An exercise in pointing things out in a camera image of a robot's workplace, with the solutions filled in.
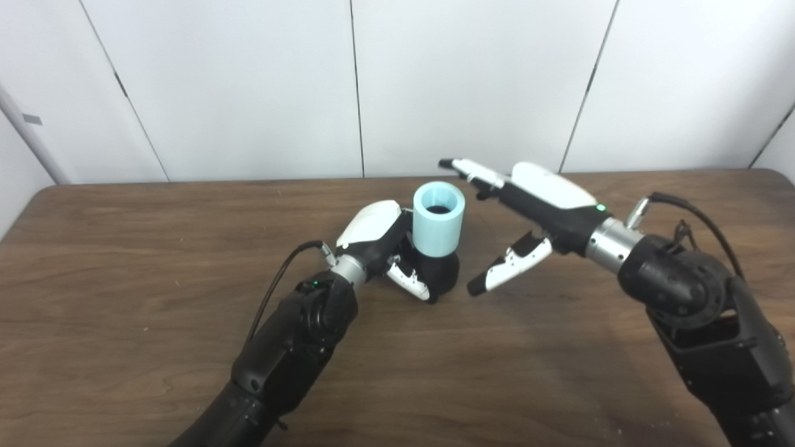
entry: wood grain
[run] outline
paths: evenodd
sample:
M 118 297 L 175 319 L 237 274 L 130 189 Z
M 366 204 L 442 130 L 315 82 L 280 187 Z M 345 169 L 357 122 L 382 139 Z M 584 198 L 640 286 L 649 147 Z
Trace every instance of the wood grain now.
M 617 216 L 653 190 L 721 225 L 768 318 L 795 338 L 795 189 L 766 170 L 570 176 Z M 428 178 L 58 186 L 0 243 L 0 445 L 163 446 L 227 381 L 298 243 Z M 386 280 L 267 445 L 726 445 L 615 278 L 554 256 L 488 295 L 463 280 L 529 228 L 467 195 L 462 282 L 428 306 Z M 684 215 L 644 223 L 668 235 Z M 717 244 L 697 226 L 700 245 Z M 283 293 L 322 268 L 302 255 Z

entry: light blue cup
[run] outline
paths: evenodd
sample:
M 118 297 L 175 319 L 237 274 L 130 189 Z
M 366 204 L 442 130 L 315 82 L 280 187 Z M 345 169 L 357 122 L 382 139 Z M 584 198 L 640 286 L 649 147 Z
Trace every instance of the light blue cup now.
M 456 250 L 465 204 L 461 191 L 443 181 L 426 183 L 414 193 L 413 241 L 420 253 L 441 258 Z M 439 214 L 434 207 L 448 211 Z

